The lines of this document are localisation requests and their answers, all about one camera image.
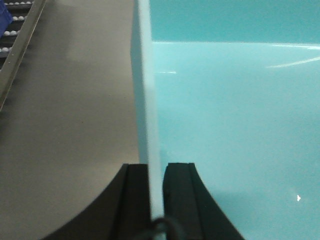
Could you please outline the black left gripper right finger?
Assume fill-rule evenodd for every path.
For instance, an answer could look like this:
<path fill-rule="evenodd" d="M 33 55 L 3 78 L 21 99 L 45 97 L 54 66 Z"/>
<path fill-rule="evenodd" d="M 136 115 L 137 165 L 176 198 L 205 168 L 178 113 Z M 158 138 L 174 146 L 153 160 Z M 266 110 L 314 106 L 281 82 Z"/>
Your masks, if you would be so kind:
<path fill-rule="evenodd" d="M 176 219 L 187 240 L 242 240 L 211 196 L 194 163 L 169 163 L 163 179 L 165 216 Z"/>

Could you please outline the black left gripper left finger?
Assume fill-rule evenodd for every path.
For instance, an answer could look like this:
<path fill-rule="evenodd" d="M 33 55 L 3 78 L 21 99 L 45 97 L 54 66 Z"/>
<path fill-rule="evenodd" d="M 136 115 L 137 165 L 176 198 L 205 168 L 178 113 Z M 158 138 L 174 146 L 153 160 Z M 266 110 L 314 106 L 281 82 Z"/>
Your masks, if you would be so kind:
<path fill-rule="evenodd" d="M 47 240 L 131 240 L 150 227 L 146 164 L 123 164 L 103 192 Z"/>

